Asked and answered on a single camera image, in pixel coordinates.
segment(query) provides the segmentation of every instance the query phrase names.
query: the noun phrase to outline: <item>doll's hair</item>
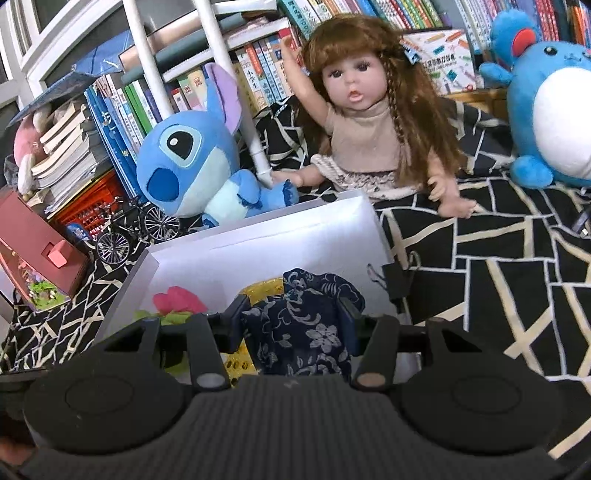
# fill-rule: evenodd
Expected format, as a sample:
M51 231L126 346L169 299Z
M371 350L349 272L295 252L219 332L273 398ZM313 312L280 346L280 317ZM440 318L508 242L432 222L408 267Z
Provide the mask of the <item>doll's hair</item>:
M322 97L330 102L322 80L322 70L348 57L374 53L381 61L388 82L388 103L398 141L410 157L401 161L398 181L426 184L427 157L431 149L439 156L447 173L465 166L455 131L445 116L441 99L420 62L411 64L400 44L402 34L377 17L340 14L321 23L302 49L310 80ZM305 109L298 110L304 133L319 152L330 155L330 139Z

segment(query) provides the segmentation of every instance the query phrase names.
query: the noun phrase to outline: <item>miniature bicycle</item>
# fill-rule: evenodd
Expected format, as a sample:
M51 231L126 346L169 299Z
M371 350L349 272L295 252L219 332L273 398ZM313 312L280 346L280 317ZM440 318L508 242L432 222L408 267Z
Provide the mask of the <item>miniature bicycle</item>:
M112 212L113 205L121 205ZM96 253L108 265L121 265L131 254L132 240L144 235L157 242L177 238L183 233L180 220L170 217L156 205L141 205L139 197L129 201L120 197L97 209L105 219L103 231L96 237Z

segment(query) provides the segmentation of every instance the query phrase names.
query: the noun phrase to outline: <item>round blue plush toy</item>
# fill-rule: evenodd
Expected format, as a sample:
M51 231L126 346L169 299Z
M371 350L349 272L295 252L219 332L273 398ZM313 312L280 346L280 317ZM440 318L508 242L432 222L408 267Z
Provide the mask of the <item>round blue plush toy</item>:
M205 65L207 111L176 113L146 136L138 154L138 183L169 216L203 214L217 226L298 202L289 181L272 189L239 169L234 133L241 120L238 87L215 63Z
M539 38L527 14L499 13L491 49L506 68L483 63L479 69L484 78L508 87L509 123L519 153L511 177L528 188L553 180L591 186L591 52Z

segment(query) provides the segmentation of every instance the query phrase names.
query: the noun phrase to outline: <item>bangs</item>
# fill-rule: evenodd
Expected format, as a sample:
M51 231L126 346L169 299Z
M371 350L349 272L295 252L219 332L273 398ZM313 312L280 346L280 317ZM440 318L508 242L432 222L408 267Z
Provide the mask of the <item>bangs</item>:
M320 73L323 68L346 59L367 53L376 53L372 48L376 41L368 35L360 34L358 28L340 25L340 28L327 28L310 40L308 44L306 67L310 73Z

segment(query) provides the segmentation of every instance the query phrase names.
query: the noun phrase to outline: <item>doll's face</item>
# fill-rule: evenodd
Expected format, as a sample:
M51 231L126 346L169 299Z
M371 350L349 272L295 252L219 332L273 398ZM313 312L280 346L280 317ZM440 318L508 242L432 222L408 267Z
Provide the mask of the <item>doll's face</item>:
M372 53L328 65L322 80L330 101L345 110L367 110L388 90L384 67Z

